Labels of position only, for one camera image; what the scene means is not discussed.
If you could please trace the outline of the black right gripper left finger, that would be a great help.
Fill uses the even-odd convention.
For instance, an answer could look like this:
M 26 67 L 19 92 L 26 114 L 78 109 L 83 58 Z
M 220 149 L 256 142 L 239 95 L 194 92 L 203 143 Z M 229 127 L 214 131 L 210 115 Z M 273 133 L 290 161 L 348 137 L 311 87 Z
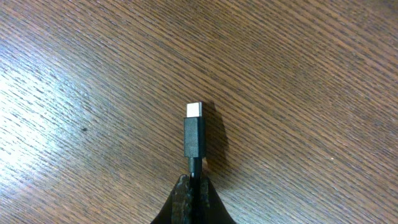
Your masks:
M 192 190 L 190 177 L 181 175 L 166 202 L 151 224 L 189 224 L 192 222 Z

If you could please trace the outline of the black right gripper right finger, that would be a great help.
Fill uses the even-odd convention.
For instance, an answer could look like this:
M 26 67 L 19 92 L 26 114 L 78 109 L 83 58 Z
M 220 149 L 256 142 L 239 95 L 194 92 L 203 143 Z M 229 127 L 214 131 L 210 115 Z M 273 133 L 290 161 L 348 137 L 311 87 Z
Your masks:
M 214 185 L 208 177 L 201 179 L 199 223 L 202 224 L 235 224 L 228 213 Z

